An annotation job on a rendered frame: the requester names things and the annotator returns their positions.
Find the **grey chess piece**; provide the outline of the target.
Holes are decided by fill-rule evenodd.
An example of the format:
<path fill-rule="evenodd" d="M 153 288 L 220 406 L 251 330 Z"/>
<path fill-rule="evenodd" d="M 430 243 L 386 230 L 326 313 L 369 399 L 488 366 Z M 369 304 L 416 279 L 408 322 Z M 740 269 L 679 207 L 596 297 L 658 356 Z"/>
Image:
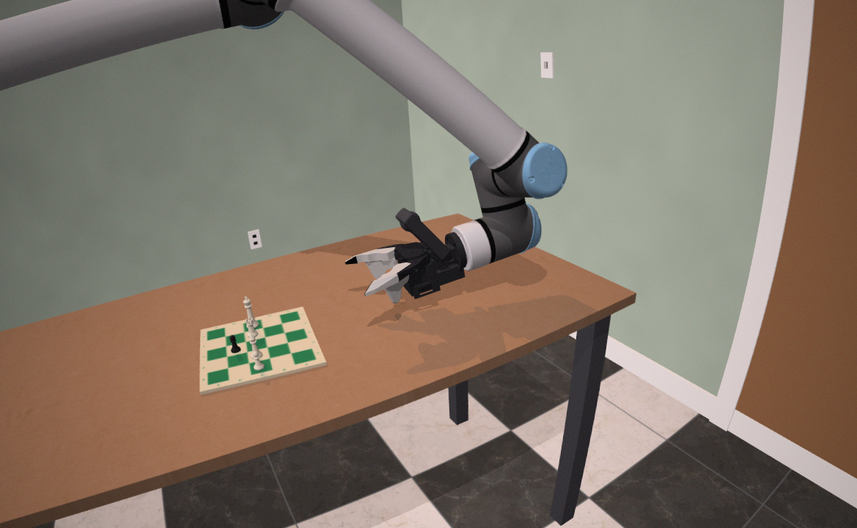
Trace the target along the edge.
<path fill-rule="evenodd" d="M 260 322 L 257 322 L 254 319 L 253 311 L 251 311 L 251 300 L 250 300 L 250 298 L 245 296 L 245 300 L 243 301 L 243 303 L 245 304 L 244 307 L 247 308 L 248 320 L 249 320 L 249 318 L 253 318 L 253 321 L 254 321 L 253 327 L 256 328 L 256 327 L 260 326 Z"/>

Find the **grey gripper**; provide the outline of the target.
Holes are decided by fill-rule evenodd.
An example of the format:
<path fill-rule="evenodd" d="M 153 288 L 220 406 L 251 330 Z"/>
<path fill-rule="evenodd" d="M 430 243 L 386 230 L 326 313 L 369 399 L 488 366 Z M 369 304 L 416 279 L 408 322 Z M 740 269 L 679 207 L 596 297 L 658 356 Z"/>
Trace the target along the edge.
<path fill-rule="evenodd" d="M 461 238 L 451 232 L 445 236 L 445 245 L 449 253 L 444 260 L 423 243 L 407 243 L 353 255 L 345 264 L 365 262 L 376 280 L 364 295 L 385 290 L 392 303 L 396 304 L 401 299 L 402 287 L 414 298 L 421 298 L 441 290 L 441 285 L 465 277 L 466 251 Z M 390 273 L 386 273 L 387 268 L 392 268 Z M 432 291 L 426 292 L 429 290 Z M 422 292 L 426 293 L 419 295 Z"/>

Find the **green and cream chessboard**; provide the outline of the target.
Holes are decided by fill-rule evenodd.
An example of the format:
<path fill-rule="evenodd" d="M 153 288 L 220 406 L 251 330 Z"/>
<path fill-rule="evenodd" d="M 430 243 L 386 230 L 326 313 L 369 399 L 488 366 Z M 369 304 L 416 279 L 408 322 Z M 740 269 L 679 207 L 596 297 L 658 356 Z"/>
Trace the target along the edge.
<path fill-rule="evenodd" d="M 254 319 L 260 322 L 255 328 L 255 345 L 262 352 L 260 361 L 265 367 L 261 370 L 254 369 L 245 320 L 201 329 L 201 395 L 327 365 L 303 307 Z M 232 334 L 240 352 L 231 352 Z"/>

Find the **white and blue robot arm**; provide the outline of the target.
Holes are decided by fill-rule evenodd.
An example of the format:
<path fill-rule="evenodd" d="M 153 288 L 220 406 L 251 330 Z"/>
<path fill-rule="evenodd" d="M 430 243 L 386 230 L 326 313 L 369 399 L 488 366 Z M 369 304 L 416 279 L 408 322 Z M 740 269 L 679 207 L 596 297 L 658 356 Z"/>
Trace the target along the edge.
<path fill-rule="evenodd" d="M 537 142 L 370 0 L 52 4 L 0 21 L 0 91 L 190 34 L 233 26 L 265 28 L 288 10 L 374 71 L 471 150 L 468 159 L 482 218 L 452 230 L 464 244 L 466 271 L 525 253 L 539 243 L 541 219 L 525 197 L 543 199 L 559 193 L 567 178 L 563 153 L 552 144 Z"/>

